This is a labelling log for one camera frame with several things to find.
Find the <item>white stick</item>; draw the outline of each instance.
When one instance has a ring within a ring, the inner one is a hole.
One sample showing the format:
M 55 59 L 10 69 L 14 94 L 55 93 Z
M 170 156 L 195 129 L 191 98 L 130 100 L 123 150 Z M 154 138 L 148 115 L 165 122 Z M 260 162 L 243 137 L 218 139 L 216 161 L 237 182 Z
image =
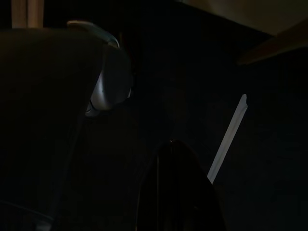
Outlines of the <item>white stick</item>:
M 239 128 L 241 121 L 243 119 L 243 116 L 248 108 L 246 100 L 247 100 L 247 96 L 245 94 L 242 95 L 240 102 L 237 105 L 237 108 L 231 119 L 229 127 L 226 131 L 226 134 L 224 138 L 222 139 L 220 147 L 218 148 L 213 164 L 207 174 L 207 178 L 210 180 L 211 183 L 214 182 L 216 175 L 218 174 L 218 171 L 222 165 L 223 160 L 225 159 L 225 156 L 236 134 L 236 131 Z

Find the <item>dark fabric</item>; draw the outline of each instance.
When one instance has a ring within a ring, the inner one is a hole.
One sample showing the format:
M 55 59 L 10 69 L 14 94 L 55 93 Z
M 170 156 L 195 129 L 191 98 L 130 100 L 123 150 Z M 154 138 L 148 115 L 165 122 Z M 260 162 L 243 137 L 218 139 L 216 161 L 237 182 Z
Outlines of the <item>dark fabric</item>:
M 101 42 L 48 29 L 1 32 L 0 41 L 0 200 L 53 218 Z
M 307 226 L 307 49 L 237 66 L 271 36 L 166 0 L 62 2 L 46 1 L 46 26 L 85 19 L 122 32 L 137 67 L 134 98 L 87 121 L 88 152 L 73 160 L 63 230 L 134 230 L 137 178 L 151 152 L 170 137 L 185 141 L 206 173 L 243 93 L 248 109 L 214 182 L 227 230 Z
M 183 142 L 165 143 L 142 181 L 140 231 L 225 231 L 216 192 L 198 157 Z

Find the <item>white rod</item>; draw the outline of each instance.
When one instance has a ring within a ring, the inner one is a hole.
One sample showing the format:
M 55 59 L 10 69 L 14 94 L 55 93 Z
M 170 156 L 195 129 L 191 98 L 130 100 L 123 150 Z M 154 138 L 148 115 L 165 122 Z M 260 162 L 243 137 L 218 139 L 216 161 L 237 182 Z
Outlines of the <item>white rod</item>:
M 231 122 L 229 124 L 229 127 L 226 131 L 226 134 L 224 138 L 222 139 L 222 142 L 220 144 L 220 147 L 218 148 L 218 151 L 216 153 L 216 156 L 214 158 L 213 164 L 207 174 L 207 178 L 210 180 L 211 183 L 214 182 L 218 171 L 222 165 L 223 160 L 225 159 L 225 156 L 227 154 L 227 151 L 232 143 L 232 140 L 236 134 L 237 129 L 239 128 L 241 121 L 244 117 L 244 114 L 248 108 L 247 103 L 247 96 L 246 94 L 242 95 L 239 104 L 237 105 L 237 108 L 234 112 L 234 115 L 231 119 Z

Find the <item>wooden beam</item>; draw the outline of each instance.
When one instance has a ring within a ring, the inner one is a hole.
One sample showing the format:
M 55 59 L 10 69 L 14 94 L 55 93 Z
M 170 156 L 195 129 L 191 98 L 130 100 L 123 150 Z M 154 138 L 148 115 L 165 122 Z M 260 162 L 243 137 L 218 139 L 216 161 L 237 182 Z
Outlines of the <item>wooden beam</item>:
M 11 0 L 12 28 L 27 27 L 26 0 Z
M 44 0 L 28 0 L 28 27 L 43 28 Z
M 308 46 L 308 19 L 251 49 L 237 63 L 251 64 L 304 46 Z

